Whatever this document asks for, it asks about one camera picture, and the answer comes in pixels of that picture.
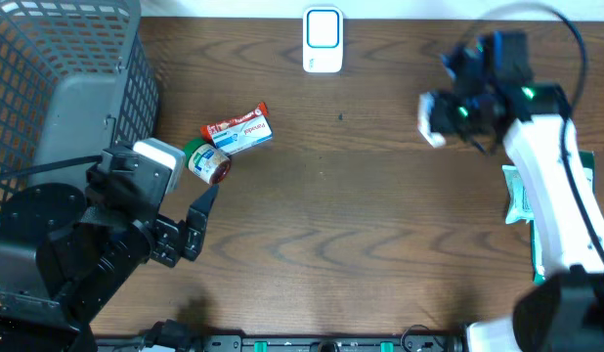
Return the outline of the teal white tissue pack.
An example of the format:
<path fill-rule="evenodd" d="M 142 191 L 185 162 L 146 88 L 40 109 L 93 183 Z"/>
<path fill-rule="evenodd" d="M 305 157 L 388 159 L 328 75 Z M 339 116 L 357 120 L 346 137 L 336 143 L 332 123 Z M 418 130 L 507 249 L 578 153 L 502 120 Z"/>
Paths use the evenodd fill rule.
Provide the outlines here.
<path fill-rule="evenodd" d="M 534 219 L 534 212 L 530 206 L 527 191 L 517 167 L 514 165 L 503 165 L 501 169 L 509 194 L 505 223 L 514 224 L 521 220 L 526 222 L 532 221 Z"/>

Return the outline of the green lid glass jar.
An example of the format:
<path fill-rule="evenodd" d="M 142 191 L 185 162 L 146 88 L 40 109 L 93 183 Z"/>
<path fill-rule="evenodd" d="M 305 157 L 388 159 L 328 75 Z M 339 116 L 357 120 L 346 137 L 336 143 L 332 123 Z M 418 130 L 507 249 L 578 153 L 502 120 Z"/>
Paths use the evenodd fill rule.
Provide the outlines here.
<path fill-rule="evenodd" d="M 232 162 L 221 151 L 196 138 L 183 147 L 186 155 L 186 167 L 198 178 L 209 185 L 219 184 L 228 174 Z"/>

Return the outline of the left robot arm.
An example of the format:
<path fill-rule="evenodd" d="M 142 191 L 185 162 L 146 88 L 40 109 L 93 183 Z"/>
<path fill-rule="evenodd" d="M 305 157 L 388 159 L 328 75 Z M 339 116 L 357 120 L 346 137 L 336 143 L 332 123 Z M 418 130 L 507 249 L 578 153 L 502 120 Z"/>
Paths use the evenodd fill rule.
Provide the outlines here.
<path fill-rule="evenodd" d="M 0 209 L 0 351 L 95 351 L 92 321 L 140 265 L 201 252 L 217 186 L 174 222 L 159 212 L 171 169 L 127 146 L 31 170 L 84 163 L 86 189 L 31 186 Z"/>

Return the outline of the green white wipes packet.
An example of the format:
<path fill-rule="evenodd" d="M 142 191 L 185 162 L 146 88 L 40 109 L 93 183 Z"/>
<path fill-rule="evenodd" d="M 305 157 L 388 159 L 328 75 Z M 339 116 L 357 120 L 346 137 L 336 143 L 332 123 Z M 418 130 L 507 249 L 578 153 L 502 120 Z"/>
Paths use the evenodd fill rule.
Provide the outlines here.
<path fill-rule="evenodd" d="M 592 191 L 595 192 L 594 177 L 595 177 L 595 157 L 594 152 L 580 151 L 580 158 L 584 174 L 591 187 Z M 533 283 L 537 286 L 545 282 L 545 270 L 542 264 L 542 247 L 540 245 L 540 236 L 535 221 L 529 222 L 531 226 L 531 255 L 534 269 Z"/>

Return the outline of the red snack stick sachet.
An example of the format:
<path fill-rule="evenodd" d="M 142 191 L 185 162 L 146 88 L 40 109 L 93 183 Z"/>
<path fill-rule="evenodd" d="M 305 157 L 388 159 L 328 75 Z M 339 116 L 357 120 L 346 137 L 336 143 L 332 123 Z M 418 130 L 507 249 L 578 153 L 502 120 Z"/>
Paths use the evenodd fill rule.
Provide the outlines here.
<path fill-rule="evenodd" d="M 219 122 L 205 124 L 200 127 L 201 137 L 206 141 L 211 141 L 212 137 L 221 131 L 227 130 L 259 116 L 268 116 L 269 111 L 265 102 L 260 102 L 254 110 L 237 117 L 225 119 Z"/>

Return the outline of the white Panadol medicine box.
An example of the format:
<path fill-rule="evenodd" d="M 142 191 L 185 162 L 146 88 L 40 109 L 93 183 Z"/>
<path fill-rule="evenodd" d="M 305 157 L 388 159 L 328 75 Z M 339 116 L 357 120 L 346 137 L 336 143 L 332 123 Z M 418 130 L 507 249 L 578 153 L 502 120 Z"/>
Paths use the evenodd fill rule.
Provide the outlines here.
<path fill-rule="evenodd" d="M 236 154 L 266 142 L 273 137 L 269 121 L 264 116 L 255 117 L 216 133 L 215 147 L 225 154 Z"/>

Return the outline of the orange small carton box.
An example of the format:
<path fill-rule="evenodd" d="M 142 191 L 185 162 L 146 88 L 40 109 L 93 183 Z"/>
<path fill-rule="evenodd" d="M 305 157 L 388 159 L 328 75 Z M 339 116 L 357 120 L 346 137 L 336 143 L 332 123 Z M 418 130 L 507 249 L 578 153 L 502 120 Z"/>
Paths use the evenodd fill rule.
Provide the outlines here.
<path fill-rule="evenodd" d="M 417 110 L 417 128 L 425 141 L 434 149 L 441 148 L 446 144 L 442 134 L 431 130 L 430 116 L 434 107 L 434 98 L 431 93 L 419 96 Z"/>

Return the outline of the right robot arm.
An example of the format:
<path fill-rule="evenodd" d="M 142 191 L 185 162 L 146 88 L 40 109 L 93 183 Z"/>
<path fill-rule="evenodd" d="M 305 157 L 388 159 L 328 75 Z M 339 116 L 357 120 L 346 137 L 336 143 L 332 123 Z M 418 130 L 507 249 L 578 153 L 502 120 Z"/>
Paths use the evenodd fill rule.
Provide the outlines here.
<path fill-rule="evenodd" d="M 469 325 L 464 349 L 604 351 L 604 217 L 562 87 L 535 82 L 521 31 L 459 44 L 442 62 L 453 87 L 421 96 L 419 131 L 437 148 L 494 136 L 527 192 L 545 273 L 509 316 Z"/>

